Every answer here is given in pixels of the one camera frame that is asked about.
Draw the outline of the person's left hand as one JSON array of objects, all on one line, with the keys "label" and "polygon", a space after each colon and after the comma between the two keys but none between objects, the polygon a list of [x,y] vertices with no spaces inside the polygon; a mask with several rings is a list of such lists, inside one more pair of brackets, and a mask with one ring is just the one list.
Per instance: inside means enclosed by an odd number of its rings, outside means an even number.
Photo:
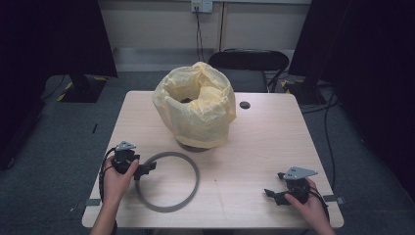
[{"label": "person's left hand", "polygon": [[139,165],[139,161],[134,160],[126,173],[118,173],[113,167],[113,158],[110,156],[105,161],[103,204],[106,206],[120,203]]}]

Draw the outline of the clear ribbed trash bin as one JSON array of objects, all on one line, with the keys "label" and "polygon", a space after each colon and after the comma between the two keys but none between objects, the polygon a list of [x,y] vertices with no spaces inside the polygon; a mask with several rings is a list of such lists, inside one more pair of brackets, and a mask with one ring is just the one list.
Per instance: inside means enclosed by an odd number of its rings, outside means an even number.
[{"label": "clear ribbed trash bin", "polygon": [[199,147],[194,147],[194,146],[189,146],[189,145],[185,145],[179,141],[177,141],[178,146],[180,146],[183,150],[188,151],[188,152],[192,152],[192,153],[202,153],[205,151],[208,151],[209,148],[199,148]]}]

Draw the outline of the yellow plastic trash bag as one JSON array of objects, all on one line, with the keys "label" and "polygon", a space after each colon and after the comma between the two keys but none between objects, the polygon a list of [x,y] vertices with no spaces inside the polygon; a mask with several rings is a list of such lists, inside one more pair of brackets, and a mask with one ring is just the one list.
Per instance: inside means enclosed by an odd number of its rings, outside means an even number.
[{"label": "yellow plastic trash bag", "polygon": [[236,118],[236,98],[228,78],[197,62],[170,71],[153,96],[164,125],[183,145],[210,149],[227,142]]}]

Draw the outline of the black folding chair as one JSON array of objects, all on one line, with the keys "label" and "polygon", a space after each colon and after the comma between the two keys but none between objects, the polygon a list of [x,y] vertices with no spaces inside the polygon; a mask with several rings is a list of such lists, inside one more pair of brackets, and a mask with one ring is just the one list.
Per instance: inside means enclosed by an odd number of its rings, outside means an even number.
[{"label": "black folding chair", "polygon": [[289,58],[278,51],[226,49],[213,54],[208,64],[221,71],[235,92],[274,93]]}]

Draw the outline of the beige wall conduit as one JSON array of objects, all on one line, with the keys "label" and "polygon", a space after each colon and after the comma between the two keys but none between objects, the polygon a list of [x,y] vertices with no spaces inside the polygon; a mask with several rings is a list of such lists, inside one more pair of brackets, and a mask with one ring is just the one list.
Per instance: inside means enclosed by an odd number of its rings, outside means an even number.
[{"label": "beige wall conduit", "polygon": [[224,41],[224,31],[226,29],[226,13],[227,13],[227,4],[225,2],[220,2],[219,5],[219,27],[218,27],[218,44],[217,51],[222,51],[223,41]]}]

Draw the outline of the black curtain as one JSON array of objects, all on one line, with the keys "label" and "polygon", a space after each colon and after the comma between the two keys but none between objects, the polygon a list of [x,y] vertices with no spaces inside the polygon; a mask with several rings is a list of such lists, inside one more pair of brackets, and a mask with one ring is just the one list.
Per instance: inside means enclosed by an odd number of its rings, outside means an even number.
[{"label": "black curtain", "polygon": [[0,169],[13,164],[53,75],[116,77],[99,0],[0,0]]},{"label": "black curtain", "polygon": [[289,73],[335,85],[415,201],[415,0],[311,0]]}]

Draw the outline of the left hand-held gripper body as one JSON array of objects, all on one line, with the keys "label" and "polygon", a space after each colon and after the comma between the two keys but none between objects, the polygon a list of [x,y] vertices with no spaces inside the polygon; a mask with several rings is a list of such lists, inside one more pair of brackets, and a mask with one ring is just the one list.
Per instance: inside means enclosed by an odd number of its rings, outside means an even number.
[{"label": "left hand-held gripper body", "polygon": [[140,156],[135,154],[136,146],[127,141],[121,141],[115,146],[115,156],[112,165],[118,173],[125,174],[134,160]]}]

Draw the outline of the person's right hand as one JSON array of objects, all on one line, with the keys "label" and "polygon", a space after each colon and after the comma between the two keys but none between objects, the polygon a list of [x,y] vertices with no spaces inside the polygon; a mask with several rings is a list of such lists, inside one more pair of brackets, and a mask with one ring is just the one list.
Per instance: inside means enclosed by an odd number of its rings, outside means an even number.
[{"label": "person's right hand", "polygon": [[311,192],[309,193],[308,200],[305,204],[302,204],[291,194],[286,194],[285,198],[289,203],[300,212],[301,216],[312,227],[331,226],[326,213],[324,212],[321,200],[316,192],[316,184],[309,178],[307,181],[310,185]]}]

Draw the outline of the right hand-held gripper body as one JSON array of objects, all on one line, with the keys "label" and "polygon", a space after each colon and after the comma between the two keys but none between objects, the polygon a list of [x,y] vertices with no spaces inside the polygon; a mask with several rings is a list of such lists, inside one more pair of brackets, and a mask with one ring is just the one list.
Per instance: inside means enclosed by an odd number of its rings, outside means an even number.
[{"label": "right hand-held gripper body", "polygon": [[302,204],[308,200],[310,185],[306,180],[307,177],[316,175],[317,171],[298,166],[291,166],[283,175],[283,179],[287,183],[288,193],[294,196]]}]

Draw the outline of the white wall socket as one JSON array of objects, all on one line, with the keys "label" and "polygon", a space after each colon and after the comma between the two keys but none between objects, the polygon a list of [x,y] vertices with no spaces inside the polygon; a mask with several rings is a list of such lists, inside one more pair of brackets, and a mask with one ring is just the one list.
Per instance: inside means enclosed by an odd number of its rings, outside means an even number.
[{"label": "white wall socket", "polygon": [[191,11],[210,14],[213,10],[212,0],[191,0]]}]

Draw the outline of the black stand base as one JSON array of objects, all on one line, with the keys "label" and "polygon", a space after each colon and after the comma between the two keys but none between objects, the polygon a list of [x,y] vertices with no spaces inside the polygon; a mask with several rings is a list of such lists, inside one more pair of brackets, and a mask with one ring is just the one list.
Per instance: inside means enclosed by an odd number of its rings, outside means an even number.
[{"label": "black stand base", "polygon": [[83,73],[72,73],[69,78],[70,83],[58,97],[59,102],[96,103],[107,83],[103,77]]},{"label": "black stand base", "polygon": [[283,90],[296,97],[300,105],[324,105],[326,99],[323,97],[320,89],[316,84],[310,84],[305,79],[303,80],[283,80],[281,82]]}]

